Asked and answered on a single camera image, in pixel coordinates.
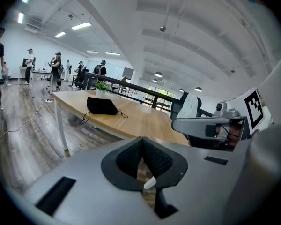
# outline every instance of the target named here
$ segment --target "white pot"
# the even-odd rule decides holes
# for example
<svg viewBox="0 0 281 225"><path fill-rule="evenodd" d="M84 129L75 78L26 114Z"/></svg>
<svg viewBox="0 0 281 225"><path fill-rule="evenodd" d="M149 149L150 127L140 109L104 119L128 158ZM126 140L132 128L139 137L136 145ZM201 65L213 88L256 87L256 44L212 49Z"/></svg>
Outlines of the white pot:
<svg viewBox="0 0 281 225"><path fill-rule="evenodd" d="M97 89L97 98L104 98L105 91Z"/></svg>

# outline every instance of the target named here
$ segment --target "camera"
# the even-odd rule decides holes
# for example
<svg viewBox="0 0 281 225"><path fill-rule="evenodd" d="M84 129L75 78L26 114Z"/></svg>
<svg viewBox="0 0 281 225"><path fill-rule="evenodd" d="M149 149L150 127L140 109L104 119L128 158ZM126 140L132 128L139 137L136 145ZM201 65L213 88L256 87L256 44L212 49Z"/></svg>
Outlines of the camera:
<svg viewBox="0 0 281 225"><path fill-rule="evenodd" d="M167 28L164 27L164 26L162 26L162 27L159 28L159 30L160 30L161 32L164 32L166 29L167 29Z"/></svg>
<svg viewBox="0 0 281 225"><path fill-rule="evenodd" d="M225 102L221 102L216 105L216 111L214 112L214 116L237 117L239 116L239 112L235 108L227 108L227 104Z"/></svg>

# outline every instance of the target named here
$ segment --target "white ceiling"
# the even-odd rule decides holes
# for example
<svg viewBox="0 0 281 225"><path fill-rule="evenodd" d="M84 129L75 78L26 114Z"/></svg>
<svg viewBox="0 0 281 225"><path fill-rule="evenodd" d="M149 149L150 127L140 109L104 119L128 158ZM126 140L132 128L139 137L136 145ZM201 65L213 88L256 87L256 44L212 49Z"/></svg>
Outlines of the white ceiling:
<svg viewBox="0 0 281 225"><path fill-rule="evenodd" d="M120 52L141 79L152 81L160 71L166 83L159 84L173 83L173 90L200 86L204 95L234 97L258 87L281 57L281 29L274 16L245 0L30 3L29 16L42 22L47 34L63 30L67 35L60 41L83 52ZM86 21L93 26L71 30Z"/></svg>
<svg viewBox="0 0 281 225"><path fill-rule="evenodd" d="M107 55L105 52L121 53L117 45L97 23L90 13L77 0L29 0L27 4L19 0L9 12L7 19L17 21L19 11L25 14L25 26L38 30L39 35L65 44L87 56L101 56L112 59L126 60L120 57ZM72 30L73 26L90 22L92 26ZM55 35L65 32L59 38Z"/></svg>

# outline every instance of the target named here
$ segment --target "wooden floor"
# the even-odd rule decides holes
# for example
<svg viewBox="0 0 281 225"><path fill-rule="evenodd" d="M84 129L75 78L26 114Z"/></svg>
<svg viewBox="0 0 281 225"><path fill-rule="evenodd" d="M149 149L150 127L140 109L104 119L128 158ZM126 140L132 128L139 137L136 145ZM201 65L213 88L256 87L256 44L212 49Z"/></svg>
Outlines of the wooden floor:
<svg viewBox="0 0 281 225"><path fill-rule="evenodd" d="M0 135L8 130L16 130L31 119L42 104L41 99L50 98L43 81L35 81L35 97L31 97L28 86L12 80L2 85L2 106L0 111ZM71 82L62 82L61 91L71 90ZM1 182L20 194L38 178L58 166L67 157L81 150L93 149L120 140L81 121L69 120L66 110L62 119L69 151L65 152L59 138L54 114L54 103L44 103L34 120L23 125L18 132L7 133L0 138L0 179ZM139 165L138 180L147 182L152 177L145 163ZM154 188L144 191L148 204L154 206Z"/></svg>

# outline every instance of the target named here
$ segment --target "green plant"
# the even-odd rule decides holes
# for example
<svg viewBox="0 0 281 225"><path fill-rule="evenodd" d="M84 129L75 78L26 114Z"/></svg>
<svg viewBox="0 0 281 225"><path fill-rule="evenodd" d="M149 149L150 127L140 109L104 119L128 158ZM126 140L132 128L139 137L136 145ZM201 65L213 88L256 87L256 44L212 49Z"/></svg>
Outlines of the green plant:
<svg viewBox="0 0 281 225"><path fill-rule="evenodd" d="M102 90L102 91L107 91L109 90L108 86L104 84L104 82L100 81L99 83L96 84L97 89Z"/></svg>

